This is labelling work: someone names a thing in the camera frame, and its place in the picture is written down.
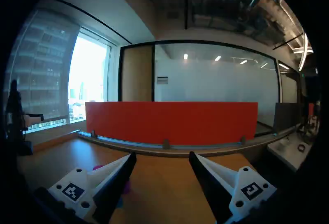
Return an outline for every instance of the red partition panel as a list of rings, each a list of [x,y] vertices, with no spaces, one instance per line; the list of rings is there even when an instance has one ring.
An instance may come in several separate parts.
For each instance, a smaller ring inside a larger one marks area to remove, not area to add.
[[[87,131],[130,142],[213,145],[254,138],[258,103],[86,102]]]

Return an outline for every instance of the roller shade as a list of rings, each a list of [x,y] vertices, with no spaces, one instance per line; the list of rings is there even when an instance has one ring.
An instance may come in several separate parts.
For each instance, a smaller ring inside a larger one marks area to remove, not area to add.
[[[68,75],[80,27],[66,18],[35,11],[25,21],[5,72],[4,103],[17,80],[25,113],[42,113],[45,121],[68,117]]]

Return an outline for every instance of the desk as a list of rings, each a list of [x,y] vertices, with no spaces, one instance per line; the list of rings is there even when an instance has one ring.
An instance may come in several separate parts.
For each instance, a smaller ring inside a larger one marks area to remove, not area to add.
[[[300,144],[305,146],[304,153],[297,149]],[[305,160],[310,148],[311,145],[304,143],[298,137],[297,133],[292,133],[283,139],[267,145],[267,149],[294,172],[298,170],[302,162]]]
[[[33,156],[20,157],[19,165],[31,189],[49,188],[77,166],[92,170],[125,155],[75,138]],[[233,170],[253,168],[242,154],[208,158]],[[130,183],[131,192],[123,195],[123,208],[114,211],[111,224],[215,223],[187,158],[137,155]]]

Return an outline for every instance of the wooden desk surface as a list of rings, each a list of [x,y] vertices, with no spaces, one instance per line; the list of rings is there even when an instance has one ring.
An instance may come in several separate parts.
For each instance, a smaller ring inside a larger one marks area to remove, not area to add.
[[[34,190],[49,188],[75,167],[92,170],[125,155],[75,138],[33,156],[19,157],[19,165]],[[209,159],[233,170],[253,168],[242,154]],[[130,183],[131,192],[123,195],[123,208],[114,211],[111,224],[215,223],[187,158],[137,155]]]

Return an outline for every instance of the white countertop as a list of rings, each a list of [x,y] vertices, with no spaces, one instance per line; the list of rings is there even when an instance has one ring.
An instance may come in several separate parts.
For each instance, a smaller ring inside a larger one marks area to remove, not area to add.
[[[304,153],[298,150],[298,146],[303,144],[305,146]],[[291,170],[296,172],[301,163],[305,160],[311,145],[304,143],[297,135],[292,133],[291,135],[270,143],[267,145],[267,149],[282,160]]]

